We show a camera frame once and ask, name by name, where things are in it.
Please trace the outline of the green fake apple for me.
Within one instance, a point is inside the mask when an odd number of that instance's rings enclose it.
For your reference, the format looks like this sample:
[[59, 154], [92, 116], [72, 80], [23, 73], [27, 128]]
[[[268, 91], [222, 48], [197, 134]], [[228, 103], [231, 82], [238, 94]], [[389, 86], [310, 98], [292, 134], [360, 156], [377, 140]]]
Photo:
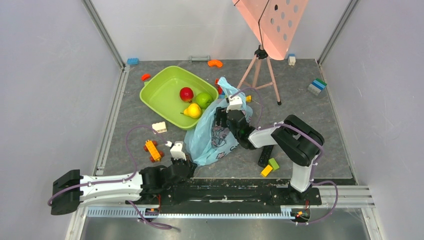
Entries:
[[213, 101], [213, 97], [207, 92], [201, 92], [195, 97], [195, 102], [201, 109], [207, 109]]

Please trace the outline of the yellow fake fruit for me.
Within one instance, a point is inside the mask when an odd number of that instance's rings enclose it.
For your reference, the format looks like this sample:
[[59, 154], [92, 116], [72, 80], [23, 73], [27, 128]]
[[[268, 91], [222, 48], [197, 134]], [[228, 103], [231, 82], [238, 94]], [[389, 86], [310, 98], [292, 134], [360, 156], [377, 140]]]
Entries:
[[181, 114], [192, 119], [198, 119], [203, 113], [202, 108], [197, 103], [191, 103]]

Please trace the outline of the light blue printed plastic bag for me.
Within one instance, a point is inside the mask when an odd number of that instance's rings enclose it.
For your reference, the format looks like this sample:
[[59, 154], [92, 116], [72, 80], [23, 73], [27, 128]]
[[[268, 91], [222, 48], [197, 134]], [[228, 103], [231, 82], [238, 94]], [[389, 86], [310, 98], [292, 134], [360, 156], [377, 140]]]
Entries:
[[216, 108], [226, 108], [228, 105], [223, 98], [214, 100], [203, 110], [195, 128], [188, 130], [185, 135], [185, 149], [198, 166], [217, 162], [239, 145], [228, 128], [215, 124]]

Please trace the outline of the red fake fruit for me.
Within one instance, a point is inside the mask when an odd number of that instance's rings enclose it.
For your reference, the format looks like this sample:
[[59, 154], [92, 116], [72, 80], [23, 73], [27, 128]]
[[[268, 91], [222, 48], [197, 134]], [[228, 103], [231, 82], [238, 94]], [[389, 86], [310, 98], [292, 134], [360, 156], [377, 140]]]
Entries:
[[194, 98], [194, 92], [190, 87], [183, 87], [179, 91], [180, 99], [185, 103], [191, 103]]

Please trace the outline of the lime green plastic tray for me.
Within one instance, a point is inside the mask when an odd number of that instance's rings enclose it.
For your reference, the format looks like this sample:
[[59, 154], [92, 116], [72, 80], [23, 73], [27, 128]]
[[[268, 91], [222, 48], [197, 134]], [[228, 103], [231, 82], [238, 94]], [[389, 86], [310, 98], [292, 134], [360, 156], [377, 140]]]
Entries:
[[195, 95], [209, 93], [214, 100], [219, 96], [213, 85], [175, 65], [165, 67], [147, 82], [139, 93], [140, 100], [166, 121], [185, 131], [194, 128], [198, 120], [182, 114], [189, 103], [180, 99], [180, 90], [189, 87]]

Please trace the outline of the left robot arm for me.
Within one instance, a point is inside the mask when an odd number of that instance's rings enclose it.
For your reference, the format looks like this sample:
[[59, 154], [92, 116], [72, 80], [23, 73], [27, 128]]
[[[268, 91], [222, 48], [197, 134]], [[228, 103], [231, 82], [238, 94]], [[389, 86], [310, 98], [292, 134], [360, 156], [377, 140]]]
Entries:
[[170, 166], [146, 167], [123, 175], [81, 175], [80, 170], [73, 169], [53, 182], [47, 204], [53, 216], [70, 214], [79, 206], [97, 203], [142, 200], [151, 204], [162, 192], [192, 178], [197, 166], [191, 160], [173, 158]]

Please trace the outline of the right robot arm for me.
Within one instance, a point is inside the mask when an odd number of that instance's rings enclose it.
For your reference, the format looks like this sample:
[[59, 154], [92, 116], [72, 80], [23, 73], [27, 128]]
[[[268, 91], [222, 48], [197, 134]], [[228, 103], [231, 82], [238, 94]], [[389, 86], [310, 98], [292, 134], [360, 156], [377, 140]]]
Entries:
[[265, 146], [279, 146], [293, 162], [288, 185], [289, 199], [302, 204], [309, 198], [313, 185], [316, 161], [323, 154], [324, 137], [315, 129], [291, 114], [270, 127], [254, 128], [241, 110], [217, 107], [214, 123], [228, 128], [238, 144], [247, 150]]

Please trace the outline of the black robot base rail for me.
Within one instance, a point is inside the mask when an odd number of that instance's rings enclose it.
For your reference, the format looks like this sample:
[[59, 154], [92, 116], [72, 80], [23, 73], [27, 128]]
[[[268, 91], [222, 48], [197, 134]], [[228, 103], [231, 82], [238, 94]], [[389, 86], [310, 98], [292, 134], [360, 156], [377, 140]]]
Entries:
[[134, 204], [158, 205], [162, 214], [265, 214], [320, 206], [322, 200], [316, 187], [295, 193], [287, 178], [192, 178], [143, 190]]

